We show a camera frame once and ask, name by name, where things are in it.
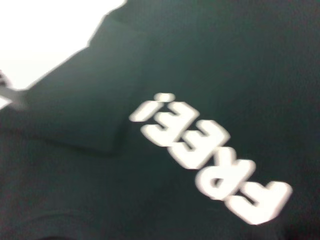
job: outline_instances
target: white letter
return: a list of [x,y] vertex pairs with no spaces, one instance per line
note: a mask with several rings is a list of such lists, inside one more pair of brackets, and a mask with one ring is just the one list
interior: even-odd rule
[[225,205],[239,218],[251,225],[274,219],[288,201],[292,188],[285,182],[272,181],[266,187],[256,182],[245,182],[241,192],[256,203],[252,205],[243,196],[230,196]]
[[174,99],[175,95],[172,93],[157,93],[154,95],[155,101],[145,101],[142,103],[137,110],[129,116],[129,119],[132,122],[145,122],[164,106],[163,103],[171,102]]
[[177,114],[158,112],[154,116],[158,123],[165,126],[164,129],[158,124],[147,124],[141,128],[142,134],[160,147],[171,146],[199,116],[199,112],[185,102],[171,102],[168,108]]
[[168,148],[171,156],[185,169],[200,169],[210,159],[218,146],[225,144],[229,133],[213,120],[199,120],[196,126],[206,135],[197,130],[188,130],[182,139],[184,142],[175,142]]
[[199,191],[213,200],[224,200],[237,192],[256,169],[251,160],[236,161],[236,152],[231,147],[220,147],[214,159],[216,166],[205,167],[195,178]]

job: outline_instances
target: dark green fabric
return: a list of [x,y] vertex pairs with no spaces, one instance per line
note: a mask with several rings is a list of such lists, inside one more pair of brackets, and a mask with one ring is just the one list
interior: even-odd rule
[[[129,0],[106,16],[88,48],[27,91],[28,111],[0,111],[0,239],[317,235],[319,10],[315,0]],[[222,125],[226,146],[256,163],[250,181],[292,186],[278,217],[245,223],[142,135],[129,115],[157,93]]]

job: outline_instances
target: white background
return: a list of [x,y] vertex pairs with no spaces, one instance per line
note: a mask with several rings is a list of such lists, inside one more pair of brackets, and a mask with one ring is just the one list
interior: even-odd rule
[[[0,0],[0,70],[27,89],[85,48],[104,15],[126,0]],[[0,97],[0,109],[9,104]]]

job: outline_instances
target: dark green shirt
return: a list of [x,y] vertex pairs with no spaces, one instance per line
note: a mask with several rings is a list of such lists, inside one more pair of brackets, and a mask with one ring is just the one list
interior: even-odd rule
[[[107,15],[27,110],[0,111],[0,239],[319,234],[319,10],[129,0]],[[132,115],[146,101],[159,108]]]

